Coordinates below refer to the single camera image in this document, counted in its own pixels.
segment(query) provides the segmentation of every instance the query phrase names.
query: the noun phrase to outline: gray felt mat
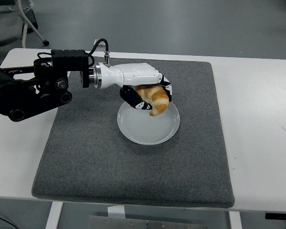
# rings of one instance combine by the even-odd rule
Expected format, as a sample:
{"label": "gray felt mat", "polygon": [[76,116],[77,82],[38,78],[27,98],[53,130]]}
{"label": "gray felt mat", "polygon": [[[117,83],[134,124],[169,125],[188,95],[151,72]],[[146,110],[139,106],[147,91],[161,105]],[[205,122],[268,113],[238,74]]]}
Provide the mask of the gray felt mat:
{"label": "gray felt mat", "polygon": [[60,107],[32,187],[38,198],[112,204],[220,207],[234,204],[213,78],[207,62],[146,62],[173,86],[180,113],[177,133],[143,146],[117,125],[119,87],[81,88],[71,73],[72,101]]}

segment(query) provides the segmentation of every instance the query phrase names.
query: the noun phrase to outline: croissant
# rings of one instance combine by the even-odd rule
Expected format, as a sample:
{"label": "croissant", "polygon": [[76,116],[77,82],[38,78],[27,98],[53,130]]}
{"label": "croissant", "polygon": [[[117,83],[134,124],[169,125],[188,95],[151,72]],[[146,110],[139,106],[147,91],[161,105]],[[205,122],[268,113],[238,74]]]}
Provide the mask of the croissant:
{"label": "croissant", "polygon": [[166,110],[169,98],[160,84],[139,85],[135,87],[135,91],[144,101],[152,105],[150,116],[160,115]]}

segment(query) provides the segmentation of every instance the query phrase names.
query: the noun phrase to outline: robotic arm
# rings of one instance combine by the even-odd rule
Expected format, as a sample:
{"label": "robotic arm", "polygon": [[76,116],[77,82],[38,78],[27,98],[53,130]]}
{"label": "robotic arm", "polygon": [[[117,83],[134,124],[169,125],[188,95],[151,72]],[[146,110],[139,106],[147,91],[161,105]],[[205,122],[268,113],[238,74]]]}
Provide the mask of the robotic arm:
{"label": "robotic arm", "polygon": [[[105,61],[94,64],[92,54],[100,42],[106,44]],[[51,57],[41,58],[41,54]],[[149,64],[110,66],[105,39],[99,39],[90,53],[85,50],[51,50],[51,53],[39,53],[38,57],[32,67],[0,68],[0,114],[14,122],[69,103],[72,94],[67,90],[68,71],[80,71],[82,87],[104,89],[112,84],[119,85],[120,96],[137,109],[152,108],[131,86],[159,83],[168,94],[169,101],[172,98],[170,82]],[[34,73],[35,77],[30,80],[13,78],[22,73]]]}

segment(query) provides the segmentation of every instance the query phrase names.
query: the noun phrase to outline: black cable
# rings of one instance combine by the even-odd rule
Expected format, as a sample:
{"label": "black cable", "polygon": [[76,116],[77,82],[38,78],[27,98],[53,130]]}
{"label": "black cable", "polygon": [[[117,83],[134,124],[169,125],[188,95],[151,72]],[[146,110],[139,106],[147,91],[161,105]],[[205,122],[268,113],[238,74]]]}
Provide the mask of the black cable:
{"label": "black cable", "polygon": [[91,64],[89,64],[88,66],[90,67],[90,66],[93,66],[94,65],[94,57],[93,56],[89,56],[90,58],[91,58],[91,60],[92,60],[92,62],[91,62]]}
{"label": "black cable", "polygon": [[94,53],[94,51],[96,50],[97,46],[101,43],[101,42],[105,42],[105,46],[106,46],[106,52],[108,52],[108,42],[106,39],[104,38],[100,38],[96,43],[95,45],[93,46],[92,50],[90,51],[90,53],[88,53],[89,56],[92,56],[92,53]]}
{"label": "black cable", "polygon": [[51,53],[48,53],[48,52],[39,52],[39,53],[37,53],[37,56],[38,56],[39,59],[41,59],[41,57],[40,57],[41,54],[46,54],[46,55],[50,55],[50,56],[51,56]]}
{"label": "black cable", "polygon": [[2,219],[1,217],[0,217],[0,219],[3,220],[4,222],[7,222],[7,223],[10,224],[10,225],[12,225],[14,228],[18,229],[18,227],[16,227],[16,226],[15,226],[14,224],[12,224],[11,222],[8,222],[7,220]]}

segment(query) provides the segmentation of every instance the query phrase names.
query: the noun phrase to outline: white plate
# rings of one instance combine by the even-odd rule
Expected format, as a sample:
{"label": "white plate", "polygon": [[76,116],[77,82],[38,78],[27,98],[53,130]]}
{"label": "white plate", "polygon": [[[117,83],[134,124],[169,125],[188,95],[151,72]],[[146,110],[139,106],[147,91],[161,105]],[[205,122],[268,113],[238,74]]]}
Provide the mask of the white plate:
{"label": "white plate", "polygon": [[158,116],[150,116],[150,110],[131,108],[126,102],[118,112],[121,132],[130,140],[141,145],[156,145],[170,139],[178,130],[180,116],[176,106],[170,102]]}

